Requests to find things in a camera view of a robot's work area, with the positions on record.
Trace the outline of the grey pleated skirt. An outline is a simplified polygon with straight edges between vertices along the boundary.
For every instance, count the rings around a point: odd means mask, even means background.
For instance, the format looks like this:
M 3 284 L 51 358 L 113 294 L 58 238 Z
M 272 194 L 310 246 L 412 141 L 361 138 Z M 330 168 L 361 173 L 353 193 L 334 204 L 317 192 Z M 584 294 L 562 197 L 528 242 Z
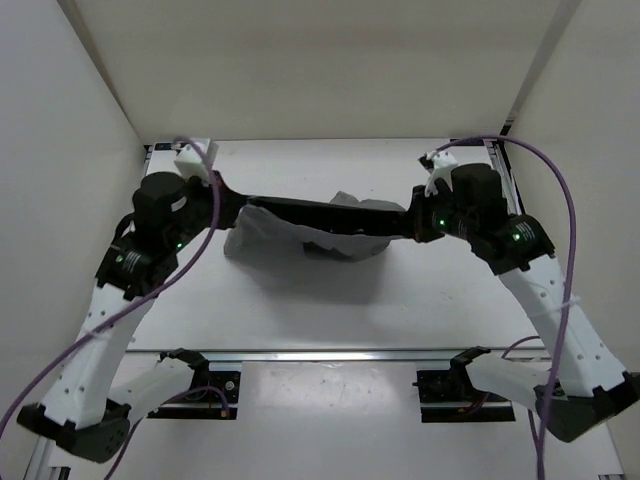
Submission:
M 222 228 L 224 255 L 240 259 L 253 249 L 292 248 L 308 256 L 361 262 L 411 234 L 409 212 L 389 201 L 359 200 L 338 192 L 329 202 L 228 195 Z

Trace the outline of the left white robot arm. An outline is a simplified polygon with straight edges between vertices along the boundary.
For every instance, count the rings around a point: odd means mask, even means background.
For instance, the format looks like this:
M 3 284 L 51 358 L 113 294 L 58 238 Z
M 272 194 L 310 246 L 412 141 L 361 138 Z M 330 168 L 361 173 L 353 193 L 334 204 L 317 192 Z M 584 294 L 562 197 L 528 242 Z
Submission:
M 99 266 L 84 330 L 43 399 L 21 408 L 21 426 L 73 456 L 103 464 L 148 413 L 181 394 L 188 400 L 206 395 L 205 359 L 183 348 L 161 354 L 123 386 L 112 382 L 141 320 L 160 291 L 180 278 L 178 253 L 201 232 L 231 228 L 247 202 L 220 174 L 213 177 L 158 172 L 143 178 L 133 211 L 118 225 Z

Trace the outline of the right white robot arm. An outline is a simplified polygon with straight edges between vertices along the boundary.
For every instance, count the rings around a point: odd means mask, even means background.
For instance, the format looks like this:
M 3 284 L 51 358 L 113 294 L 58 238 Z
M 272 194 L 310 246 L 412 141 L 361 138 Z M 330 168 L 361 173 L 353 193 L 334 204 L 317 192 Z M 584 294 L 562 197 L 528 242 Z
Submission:
M 550 354 L 560 362 L 554 390 L 548 374 L 474 347 L 451 362 L 449 387 L 460 399 L 495 393 L 545 415 L 548 432 L 572 442 L 639 400 L 639 378 L 605 346 L 579 305 L 565 299 L 565 276 L 555 248 L 530 215 L 509 211 L 501 177 L 490 166 L 427 164 L 416 189 L 418 231 L 469 243 L 471 251 L 518 301 Z

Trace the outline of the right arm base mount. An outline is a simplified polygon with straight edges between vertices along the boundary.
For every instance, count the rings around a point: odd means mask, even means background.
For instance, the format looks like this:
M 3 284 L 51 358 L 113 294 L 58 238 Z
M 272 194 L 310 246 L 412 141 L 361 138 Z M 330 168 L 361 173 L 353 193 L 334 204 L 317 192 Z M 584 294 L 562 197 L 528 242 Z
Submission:
M 490 349 L 472 347 L 454 356 L 447 369 L 416 371 L 423 424 L 505 423 L 516 420 L 512 404 L 471 385 L 465 367 Z

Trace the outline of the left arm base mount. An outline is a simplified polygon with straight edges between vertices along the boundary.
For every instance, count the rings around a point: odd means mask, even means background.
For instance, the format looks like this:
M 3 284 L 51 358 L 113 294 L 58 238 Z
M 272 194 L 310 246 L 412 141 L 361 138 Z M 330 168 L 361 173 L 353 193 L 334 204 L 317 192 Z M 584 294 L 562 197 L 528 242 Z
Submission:
M 239 365 L 220 366 L 201 353 L 186 349 L 164 351 L 159 361 L 179 360 L 193 372 L 191 383 L 182 393 L 156 410 L 149 419 L 236 420 L 241 386 Z

